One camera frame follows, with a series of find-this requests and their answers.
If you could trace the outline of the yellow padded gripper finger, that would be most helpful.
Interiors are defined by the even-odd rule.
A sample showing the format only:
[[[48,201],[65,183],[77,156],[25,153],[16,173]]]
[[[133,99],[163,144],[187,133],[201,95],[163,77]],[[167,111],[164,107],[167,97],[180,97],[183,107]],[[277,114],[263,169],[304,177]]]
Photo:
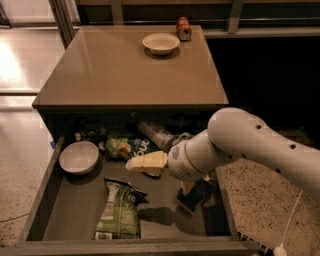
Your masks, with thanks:
[[[132,172],[146,173],[151,176],[160,176],[167,166],[167,154],[155,151],[145,155],[133,157],[126,163],[126,169]]]
[[[194,182],[182,181],[181,182],[182,193],[184,195],[188,195],[190,193],[190,191],[192,190],[192,188],[194,187],[194,185],[195,185]]]

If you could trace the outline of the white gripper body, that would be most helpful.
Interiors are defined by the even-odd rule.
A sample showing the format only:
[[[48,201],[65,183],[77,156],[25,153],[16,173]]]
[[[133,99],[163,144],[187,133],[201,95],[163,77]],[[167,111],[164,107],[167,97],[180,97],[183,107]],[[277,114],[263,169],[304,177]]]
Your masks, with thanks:
[[[169,174],[184,182],[195,182],[205,177],[205,174],[196,170],[190,163],[186,153],[186,141],[173,146],[167,156]]]

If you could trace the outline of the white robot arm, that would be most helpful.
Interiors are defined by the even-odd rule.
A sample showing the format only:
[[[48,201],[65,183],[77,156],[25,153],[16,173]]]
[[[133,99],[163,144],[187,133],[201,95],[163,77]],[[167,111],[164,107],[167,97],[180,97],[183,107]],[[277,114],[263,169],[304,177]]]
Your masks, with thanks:
[[[215,168],[248,159],[272,170],[320,198],[320,151],[287,139],[259,117],[242,109],[223,108],[213,114],[207,128],[165,153],[134,157],[126,164],[133,172],[159,174],[195,182]]]

